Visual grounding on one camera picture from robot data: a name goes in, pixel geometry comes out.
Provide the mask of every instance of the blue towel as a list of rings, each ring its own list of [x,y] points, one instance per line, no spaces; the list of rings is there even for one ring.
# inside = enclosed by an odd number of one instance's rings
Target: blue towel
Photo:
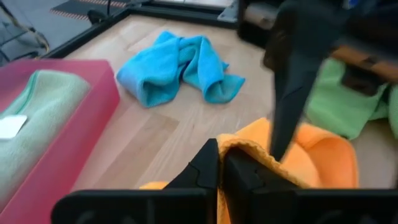
[[[173,100],[180,79],[200,89],[205,101],[227,103],[244,83],[244,78],[225,74],[227,67],[206,37],[165,31],[152,47],[129,59],[116,79],[148,108]]]

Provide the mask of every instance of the white label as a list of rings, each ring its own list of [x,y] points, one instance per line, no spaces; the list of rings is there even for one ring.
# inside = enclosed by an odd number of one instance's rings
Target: white label
[[[26,115],[10,115],[0,119],[0,140],[17,136],[27,120]]]

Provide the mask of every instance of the black metal frame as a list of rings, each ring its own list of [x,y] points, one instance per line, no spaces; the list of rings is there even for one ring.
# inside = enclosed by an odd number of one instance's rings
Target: black metal frame
[[[158,17],[207,26],[236,29],[238,27],[238,22],[218,20],[218,16],[223,11],[224,7],[201,6],[181,2],[149,1],[138,6],[128,6],[110,15],[103,22],[93,24],[89,29],[51,50],[43,55],[42,58],[64,58],[130,15]]]

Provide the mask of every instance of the wooden floor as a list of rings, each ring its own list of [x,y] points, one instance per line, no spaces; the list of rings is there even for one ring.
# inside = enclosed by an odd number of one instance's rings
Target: wooden floor
[[[115,73],[163,31],[206,35],[230,72],[246,77],[227,105],[209,105],[201,93],[182,85],[173,102],[144,109],[119,88],[121,102],[83,169],[75,189],[134,189],[153,180],[171,180],[208,138],[233,133],[269,116],[273,74],[260,66],[263,51],[239,41],[232,30],[131,16],[68,58],[105,58]],[[363,187],[389,187],[395,179],[396,142],[384,123],[367,126],[355,142]]]

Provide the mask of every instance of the microfiber cloth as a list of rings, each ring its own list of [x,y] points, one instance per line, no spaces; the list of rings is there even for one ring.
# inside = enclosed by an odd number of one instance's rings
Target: microfiber cloth
[[[227,67],[205,36],[184,38],[165,31],[152,47],[128,60],[116,79],[147,108],[173,100],[180,79],[201,90],[205,101],[227,103],[244,83],[225,74]]]
[[[39,70],[30,76],[22,93],[0,114],[0,119],[12,114],[27,116],[16,137],[0,140],[0,211],[89,89],[90,85],[77,75]]]
[[[326,60],[307,104],[307,118],[315,126],[350,140],[359,136],[369,120],[389,118],[398,138],[398,87],[391,88],[386,104],[381,98],[387,85],[380,86],[374,96],[365,96],[341,84],[345,68],[344,62]]]
[[[303,123],[281,163],[269,155],[271,124],[261,118],[236,134],[217,137],[221,162],[227,151],[238,147],[301,188],[358,188],[358,168],[349,141],[323,129]],[[162,189],[166,182],[151,182],[140,189]],[[229,213],[221,189],[218,191],[219,224],[230,224]]]

